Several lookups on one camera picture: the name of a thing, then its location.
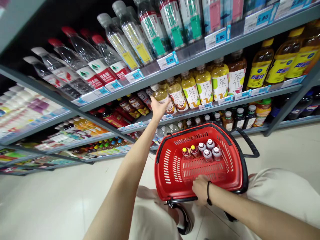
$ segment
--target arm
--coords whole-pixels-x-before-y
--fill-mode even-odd
[[[122,161],[84,240],[129,238],[137,188],[156,128],[169,103],[160,104],[153,97],[151,99],[152,120]]]
[[[208,179],[199,175],[193,181],[192,190],[199,204],[207,203]],[[254,202],[214,184],[209,185],[212,204],[226,211],[263,240],[319,239],[320,230],[299,219],[267,205]]]

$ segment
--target black basket handle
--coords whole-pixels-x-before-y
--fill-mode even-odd
[[[260,153],[259,153],[258,149],[256,148],[256,146],[251,141],[251,139],[248,137],[248,135],[241,128],[235,128],[231,131],[231,133],[235,132],[235,131],[237,131],[244,138],[244,140],[249,145],[251,151],[253,152],[253,154],[244,154],[243,156],[244,157],[251,157],[251,158],[258,158],[260,156]]]

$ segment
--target white floor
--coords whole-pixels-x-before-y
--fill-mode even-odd
[[[286,168],[306,178],[320,193],[320,124],[250,138],[260,157],[247,158],[249,174],[264,168]],[[244,153],[250,150],[237,138]],[[141,185],[155,188],[154,158],[149,155]],[[0,177],[1,240],[81,240],[106,196],[122,159],[78,165],[26,177]],[[193,231],[184,240],[241,239],[241,223],[230,223],[216,207],[189,205]]]

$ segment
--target hand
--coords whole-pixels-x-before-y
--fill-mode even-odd
[[[192,191],[197,195],[198,200],[195,202],[197,205],[203,206],[207,204],[207,186],[208,177],[205,175],[199,175],[196,180],[193,181]]]
[[[160,122],[162,116],[164,115],[166,108],[168,104],[170,103],[170,98],[167,100],[165,103],[159,103],[153,96],[151,98],[151,107],[153,111],[153,116],[152,118],[155,119],[156,121]]]

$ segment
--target black wristband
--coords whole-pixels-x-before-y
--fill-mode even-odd
[[[211,203],[211,200],[209,199],[209,184],[211,183],[211,181],[208,181],[208,186],[207,186],[207,195],[208,195],[208,198],[207,198],[207,203],[212,206],[212,203]]]

